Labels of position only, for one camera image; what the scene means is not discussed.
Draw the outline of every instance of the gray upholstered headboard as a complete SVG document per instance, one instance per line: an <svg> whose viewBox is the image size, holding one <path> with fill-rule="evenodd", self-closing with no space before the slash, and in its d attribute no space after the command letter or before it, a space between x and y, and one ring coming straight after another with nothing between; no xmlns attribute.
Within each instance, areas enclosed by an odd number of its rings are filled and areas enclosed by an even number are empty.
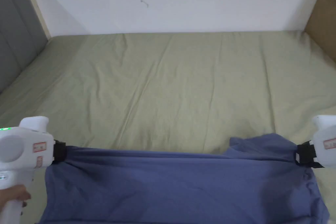
<svg viewBox="0 0 336 224"><path fill-rule="evenodd" d="M47 43L30 0L0 0L0 93Z"/></svg>

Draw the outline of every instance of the white controller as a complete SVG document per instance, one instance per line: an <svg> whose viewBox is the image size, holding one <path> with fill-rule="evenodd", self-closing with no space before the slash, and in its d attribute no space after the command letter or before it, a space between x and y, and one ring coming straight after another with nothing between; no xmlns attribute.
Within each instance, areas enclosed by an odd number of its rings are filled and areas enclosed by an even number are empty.
<svg viewBox="0 0 336 224"><path fill-rule="evenodd" d="M34 170L53 162L54 138L46 132L44 116L24 118L19 127L0 129L0 190L23 184L29 187ZM19 224L22 201L8 202L0 224Z"/></svg>

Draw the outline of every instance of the bed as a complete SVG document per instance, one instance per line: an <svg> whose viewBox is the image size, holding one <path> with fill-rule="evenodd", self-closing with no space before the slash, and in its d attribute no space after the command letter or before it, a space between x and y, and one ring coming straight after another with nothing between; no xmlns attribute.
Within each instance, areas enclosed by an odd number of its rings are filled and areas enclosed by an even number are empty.
<svg viewBox="0 0 336 224"><path fill-rule="evenodd" d="M47 42L29 0L0 1L18 13L11 15L16 23L0 26L1 127L44 115L48 131L68 145L222 153L232 136L276 132L303 143L316 131L313 116L336 114L336 65L305 32L103 34ZM22 2L29 3L24 10ZM336 219L336 171L314 172ZM43 212L43 175L36 173L22 223L37 222Z"/></svg>

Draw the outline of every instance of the finger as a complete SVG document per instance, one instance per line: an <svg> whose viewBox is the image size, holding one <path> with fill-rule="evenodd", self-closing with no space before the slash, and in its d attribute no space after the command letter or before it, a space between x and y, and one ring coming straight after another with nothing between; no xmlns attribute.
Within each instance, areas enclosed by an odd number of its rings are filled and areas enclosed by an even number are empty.
<svg viewBox="0 0 336 224"><path fill-rule="evenodd" d="M7 188L3 191L3 197L6 200L27 200L31 199L31 195L26 191L24 185L15 185L13 187Z"/></svg>
<svg viewBox="0 0 336 224"><path fill-rule="evenodd" d="M20 194L16 199L17 200L21 200L21 201L24 201L24 200L28 200L28 199L31 199L31 195L29 192L25 191L23 192L22 194Z"/></svg>

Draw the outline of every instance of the blue cloth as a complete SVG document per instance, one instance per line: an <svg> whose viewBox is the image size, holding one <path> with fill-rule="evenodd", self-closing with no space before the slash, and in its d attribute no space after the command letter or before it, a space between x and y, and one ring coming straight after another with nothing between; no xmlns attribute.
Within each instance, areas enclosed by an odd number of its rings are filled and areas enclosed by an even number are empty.
<svg viewBox="0 0 336 224"><path fill-rule="evenodd" d="M223 155L68 147L47 168L41 223L326 223L313 171L279 135L232 138Z"/></svg>

